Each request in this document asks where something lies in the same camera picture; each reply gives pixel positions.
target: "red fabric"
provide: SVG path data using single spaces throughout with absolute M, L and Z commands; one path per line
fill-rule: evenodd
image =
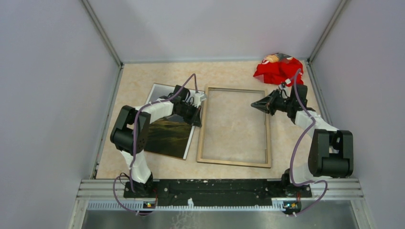
M 292 58 L 291 60 L 282 59 L 275 63 L 270 63 L 264 59 L 260 64 L 257 65 L 257 69 L 254 77 L 263 75 L 263 81 L 265 83 L 271 83 L 279 85 L 284 82 L 286 79 L 289 79 L 294 76 L 298 68 L 301 69 L 300 74 L 297 76 L 297 84 L 304 84 L 301 80 L 303 75 L 302 64 L 297 59 Z

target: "gray floor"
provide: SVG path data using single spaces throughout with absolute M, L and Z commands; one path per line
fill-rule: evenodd
M 356 229 L 349 201 L 321 202 L 297 218 L 281 212 L 174 212 L 135 216 L 126 211 L 87 211 L 84 229 Z

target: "black base panel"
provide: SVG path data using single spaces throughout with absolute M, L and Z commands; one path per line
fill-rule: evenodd
M 267 179 L 161 179 L 153 186 L 156 192 L 148 198 L 157 194 L 159 206 L 186 206 L 190 198 L 195 206 L 270 206 L 271 198 L 295 197 L 291 193 L 298 191 L 302 198 L 312 197 L 308 185 L 284 187 L 281 181 Z M 145 198 L 130 191 L 129 182 L 125 187 L 125 198 Z

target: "gray wall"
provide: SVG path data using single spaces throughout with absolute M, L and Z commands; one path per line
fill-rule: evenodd
M 117 66 L 79 0 L 0 2 L 0 228 L 66 228 Z
M 339 0 L 90 0 L 124 62 L 308 57 Z
M 354 174 L 379 228 L 403 228 L 405 2 L 351 1 L 315 61 L 333 124 L 354 136 Z

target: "wooden picture frame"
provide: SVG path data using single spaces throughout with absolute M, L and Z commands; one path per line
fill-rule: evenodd
M 242 161 L 231 161 L 231 160 L 218 160 L 218 159 L 207 159 L 203 157 L 204 151 L 204 138 L 205 138 L 205 130 L 206 130 L 206 120 L 207 120 L 207 113 L 209 112 L 208 104 L 209 101 L 212 99 L 210 98 L 210 92 L 212 91 L 223 91 L 223 92 L 242 92 L 242 93 L 259 93 L 264 98 L 267 96 L 266 89 L 242 89 L 242 88 L 231 88 L 231 87 L 224 87 L 224 86 L 216 86 L 216 85 L 207 85 L 205 87 L 205 93 L 207 94 L 207 100 L 203 102 L 203 110 L 202 110 L 202 126 L 200 129 L 200 136 L 198 141 L 198 149 L 197 149 L 197 162 L 201 163 L 212 163 L 212 164 L 223 164 L 223 165 L 234 165 L 234 166 L 246 166 L 246 167 L 263 167 L 263 168 L 271 168 L 271 150 L 270 150 L 270 117 L 263 113 L 265 123 L 263 125 L 264 136 L 263 138 L 266 143 L 266 148 L 264 150 L 264 154 L 266 156 L 265 163 L 254 163 L 254 162 L 242 162 Z

